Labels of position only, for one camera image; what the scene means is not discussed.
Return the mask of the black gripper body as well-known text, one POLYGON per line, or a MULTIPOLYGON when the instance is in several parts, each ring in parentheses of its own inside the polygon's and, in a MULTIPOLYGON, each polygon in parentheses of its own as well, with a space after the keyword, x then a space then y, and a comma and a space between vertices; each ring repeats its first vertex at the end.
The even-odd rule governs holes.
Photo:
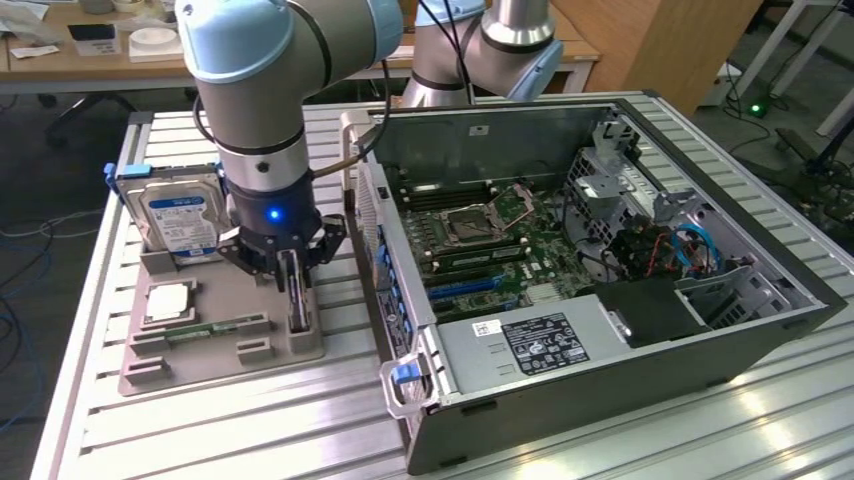
POLYGON ((315 213, 319 214, 313 180, 313 174, 303 174, 289 187, 267 192, 241 187, 229 180, 239 227, 247 227, 255 233, 274 237, 278 253, 293 250, 299 258, 301 270, 302 226, 315 213))

